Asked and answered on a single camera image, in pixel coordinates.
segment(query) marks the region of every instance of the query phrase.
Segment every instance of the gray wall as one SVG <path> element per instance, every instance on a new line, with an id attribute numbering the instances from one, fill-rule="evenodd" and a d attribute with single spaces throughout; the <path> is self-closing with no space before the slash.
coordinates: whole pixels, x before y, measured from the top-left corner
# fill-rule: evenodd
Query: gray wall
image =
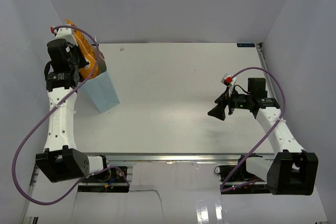
<path id="1" fill-rule="evenodd" d="M 261 42 L 286 0 L 51 1 L 99 42 Z"/>
<path id="2" fill-rule="evenodd" d="M 288 101 L 288 125 L 319 158 L 317 186 L 330 223 L 336 223 L 335 14 L 336 0 L 287 0 L 265 40 L 266 64 Z"/>
<path id="3" fill-rule="evenodd" d="M 19 223 L 23 213 L 25 199 L 14 187 L 11 165 L 19 143 L 48 111 L 43 70 L 46 42 L 53 38 L 49 27 L 56 24 L 50 0 L 0 0 L 0 223 Z M 47 126 L 31 137 L 17 163 L 26 191 Z"/>

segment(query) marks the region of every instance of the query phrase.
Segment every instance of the orange snack bag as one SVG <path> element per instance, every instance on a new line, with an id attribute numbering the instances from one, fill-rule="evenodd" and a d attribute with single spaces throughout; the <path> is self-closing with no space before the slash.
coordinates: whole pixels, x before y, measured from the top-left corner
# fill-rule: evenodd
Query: orange snack bag
<path id="1" fill-rule="evenodd" d="M 72 26 L 76 26 L 73 22 L 71 22 L 68 19 L 66 19 L 66 22 Z M 82 51 L 82 54 L 84 55 L 86 61 L 89 62 L 88 65 L 80 69 L 80 73 L 85 79 L 87 76 L 89 76 L 89 74 L 91 73 L 92 69 L 96 64 L 97 61 L 96 49 L 93 49 L 93 47 L 89 44 L 89 42 L 85 39 L 84 35 L 80 31 L 75 30 L 74 34 L 75 39 L 79 45 L 79 48 Z M 90 79 L 96 77 L 97 75 L 99 75 L 99 66 L 96 67 Z"/>

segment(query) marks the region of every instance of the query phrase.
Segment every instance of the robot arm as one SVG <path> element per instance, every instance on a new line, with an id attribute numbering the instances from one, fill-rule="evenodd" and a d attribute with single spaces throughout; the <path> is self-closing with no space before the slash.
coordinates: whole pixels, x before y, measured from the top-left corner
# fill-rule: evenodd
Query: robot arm
<path id="1" fill-rule="evenodd" d="M 88 63 L 71 29 L 59 29 L 47 47 L 51 58 L 47 66 L 52 66 L 52 72 L 48 73 L 49 69 L 45 72 L 49 106 L 58 109 L 49 117 L 44 152 L 36 154 L 35 162 L 51 182 L 87 177 L 108 167 L 108 161 L 104 156 L 87 156 L 76 150 L 73 110 L 77 93 L 58 103 L 82 80 L 79 69 Z"/>
<path id="2" fill-rule="evenodd" d="M 279 120 L 280 106 L 274 98 L 267 97 L 266 80 L 249 78 L 247 94 L 235 90 L 236 78 L 226 75 L 222 83 L 226 91 L 216 99 L 217 106 L 208 112 L 220 120 L 225 120 L 225 107 L 229 115 L 234 109 L 248 109 L 260 123 L 265 132 Z M 275 154 L 273 162 L 254 155 L 246 159 L 244 172 L 254 174 L 267 182 L 274 195 L 311 195 L 314 188 L 318 159 L 315 153 L 307 153 L 296 141 L 286 125 L 280 122 L 268 136 Z"/>

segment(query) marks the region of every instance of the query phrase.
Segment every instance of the white tabletop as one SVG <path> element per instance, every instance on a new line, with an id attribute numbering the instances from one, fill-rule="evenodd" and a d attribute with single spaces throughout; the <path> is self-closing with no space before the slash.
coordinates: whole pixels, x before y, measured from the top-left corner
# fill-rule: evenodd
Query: white tabletop
<path id="1" fill-rule="evenodd" d="M 100 113 L 79 92 L 75 141 L 86 153 L 246 153 L 264 135 L 253 115 L 207 115 L 225 90 L 225 73 L 261 67 L 256 48 L 236 44 L 101 44 L 120 104 Z M 247 78 L 264 77 L 250 70 Z M 268 141 L 257 149 L 272 153 Z"/>

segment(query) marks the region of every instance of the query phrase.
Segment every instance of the red cap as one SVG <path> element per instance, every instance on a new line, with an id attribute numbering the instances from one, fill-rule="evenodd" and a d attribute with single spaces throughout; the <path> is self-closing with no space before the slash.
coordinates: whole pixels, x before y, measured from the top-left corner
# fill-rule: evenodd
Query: red cap
<path id="1" fill-rule="evenodd" d="M 228 78 L 226 78 L 226 82 L 227 82 L 227 83 L 230 83 L 230 82 L 232 82 L 232 77 L 231 77 L 231 76 L 229 76 Z"/>

